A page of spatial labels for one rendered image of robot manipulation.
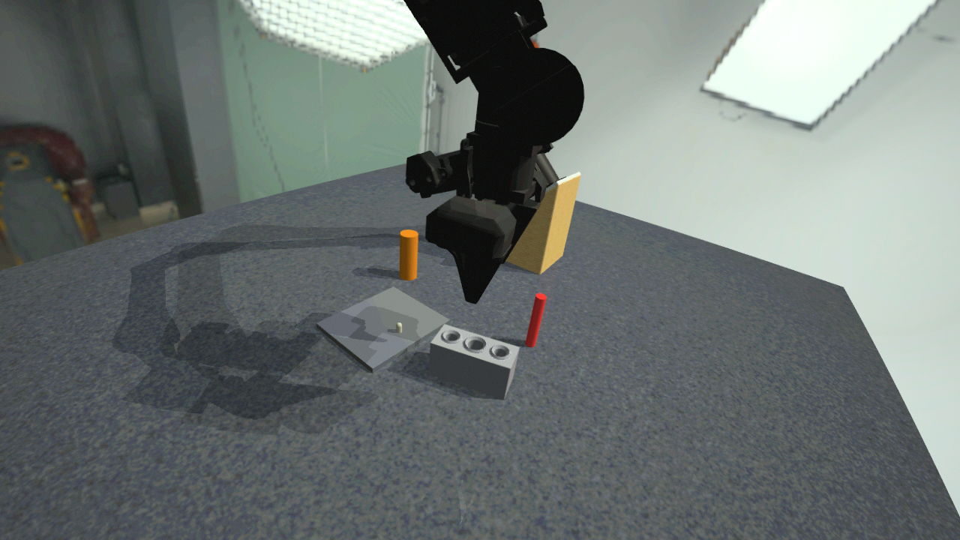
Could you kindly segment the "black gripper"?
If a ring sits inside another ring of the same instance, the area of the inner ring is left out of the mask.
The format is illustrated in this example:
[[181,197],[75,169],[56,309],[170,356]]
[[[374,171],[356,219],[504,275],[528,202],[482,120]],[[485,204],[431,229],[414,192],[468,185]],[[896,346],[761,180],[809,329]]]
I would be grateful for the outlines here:
[[465,300],[477,304],[541,206],[548,180],[535,170],[542,145],[517,142],[478,120],[466,138],[476,199],[454,196],[428,213],[425,238],[453,255]]

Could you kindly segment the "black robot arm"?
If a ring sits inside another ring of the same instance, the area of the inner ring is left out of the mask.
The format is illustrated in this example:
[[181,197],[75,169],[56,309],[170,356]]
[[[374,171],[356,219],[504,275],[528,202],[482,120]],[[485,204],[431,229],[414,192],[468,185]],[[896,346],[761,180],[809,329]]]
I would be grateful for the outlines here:
[[[517,143],[542,145],[535,170],[551,187],[560,179],[546,152],[576,125],[585,101],[577,66],[561,52],[535,48],[548,27],[539,0],[404,0],[454,83],[467,77],[478,92],[476,120],[497,125]],[[517,11],[517,14],[515,14]],[[527,24],[528,23],[528,24]],[[455,70],[454,64],[460,66]],[[406,158],[406,185],[421,198],[456,189],[473,195],[473,147]]]

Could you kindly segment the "red peg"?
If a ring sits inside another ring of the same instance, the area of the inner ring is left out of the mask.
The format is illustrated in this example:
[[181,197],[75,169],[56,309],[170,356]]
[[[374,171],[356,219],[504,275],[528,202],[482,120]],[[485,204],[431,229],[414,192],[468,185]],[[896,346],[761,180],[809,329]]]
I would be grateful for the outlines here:
[[537,341],[537,334],[539,331],[539,325],[541,325],[543,305],[545,305],[546,296],[539,293],[535,297],[534,307],[532,307],[532,317],[530,320],[530,328],[528,329],[528,334],[526,337],[526,346],[534,347]]

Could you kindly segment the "orange cylinder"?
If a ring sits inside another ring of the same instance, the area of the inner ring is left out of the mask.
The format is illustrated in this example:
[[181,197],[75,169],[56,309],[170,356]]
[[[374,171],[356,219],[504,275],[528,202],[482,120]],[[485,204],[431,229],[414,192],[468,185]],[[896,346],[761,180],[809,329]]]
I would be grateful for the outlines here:
[[399,278],[411,281],[417,278],[417,230],[399,232]]

